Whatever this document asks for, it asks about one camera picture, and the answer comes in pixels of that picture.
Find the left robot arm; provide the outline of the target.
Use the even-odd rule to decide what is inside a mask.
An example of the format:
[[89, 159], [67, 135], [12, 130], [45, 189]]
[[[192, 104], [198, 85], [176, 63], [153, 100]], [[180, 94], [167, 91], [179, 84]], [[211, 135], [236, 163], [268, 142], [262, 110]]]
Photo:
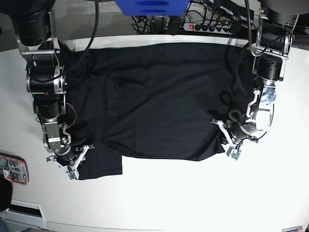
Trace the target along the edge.
[[288, 59], [295, 39], [294, 29], [299, 16], [309, 12], [307, 0], [263, 0], [259, 11], [259, 26], [256, 40], [253, 40], [249, 2], [245, 1], [247, 13], [248, 43], [254, 57], [252, 73], [253, 99], [247, 104], [245, 113], [232, 109], [229, 120], [213, 120], [228, 143], [227, 156], [237, 160], [245, 140], [257, 143], [257, 132], [266, 134], [274, 118], [276, 82], [282, 80], [281, 70]]

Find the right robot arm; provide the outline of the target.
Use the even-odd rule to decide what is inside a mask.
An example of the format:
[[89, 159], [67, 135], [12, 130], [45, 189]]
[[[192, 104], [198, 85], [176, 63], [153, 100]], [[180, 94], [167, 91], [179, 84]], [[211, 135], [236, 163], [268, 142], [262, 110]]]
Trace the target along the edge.
[[70, 126], [59, 119], [66, 114], [66, 67], [58, 59], [60, 46], [52, 26], [53, 0], [2, 0], [0, 12], [9, 16], [19, 52], [26, 63], [26, 89], [32, 94], [33, 112], [39, 117], [43, 144], [66, 172], [68, 180], [79, 179], [78, 167], [92, 145], [73, 142]]

